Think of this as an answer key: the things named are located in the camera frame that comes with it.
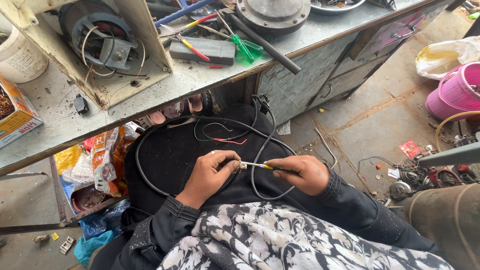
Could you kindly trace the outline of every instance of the hand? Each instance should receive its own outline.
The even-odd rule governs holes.
[[[274,171],[273,176],[280,177],[310,196],[322,193],[330,178],[327,166],[313,156],[290,156],[284,159],[265,161],[264,164],[284,169]],[[286,170],[294,170],[299,175]]]
[[[199,209],[217,192],[230,174],[240,166],[240,157],[235,151],[215,150],[197,158],[185,188],[176,199],[182,204]]]

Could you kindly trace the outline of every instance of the black sleeve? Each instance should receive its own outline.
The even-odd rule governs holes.
[[[154,270],[170,249],[190,235],[200,210],[168,196],[160,210],[140,222],[117,256],[112,270]]]
[[[419,235],[408,222],[328,169],[330,179],[327,188],[314,197],[332,213],[322,219],[365,240],[428,252],[437,249],[434,242]]]

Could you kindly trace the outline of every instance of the gray rubber block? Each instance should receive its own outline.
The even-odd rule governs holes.
[[[210,58],[206,62],[196,55],[185,44],[172,41],[170,45],[170,56],[174,59],[206,62],[210,64],[233,65],[237,45],[231,41],[211,40],[204,38],[185,37],[185,39],[199,52]]]

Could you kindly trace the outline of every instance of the rusty metal cylinder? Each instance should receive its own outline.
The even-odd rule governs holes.
[[[429,189],[403,206],[410,224],[455,269],[480,270],[480,184]]]

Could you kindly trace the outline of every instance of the yellow hose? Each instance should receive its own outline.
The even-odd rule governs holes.
[[[443,122],[441,122],[440,125],[438,125],[437,131],[435,132],[435,147],[437,147],[437,153],[441,152],[440,151],[440,145],[438,144],[438,134],[440,133],[440,129],[443,127],[443,125],[446,122],[450,121],[451,119],[453,119],[455,117],[458,117],[458,116],[466,115],[466,114],[480,114],[480,110],[465,111],[465,112],[457,113],[455,115],[452,115],[452,116],[448,117]]]

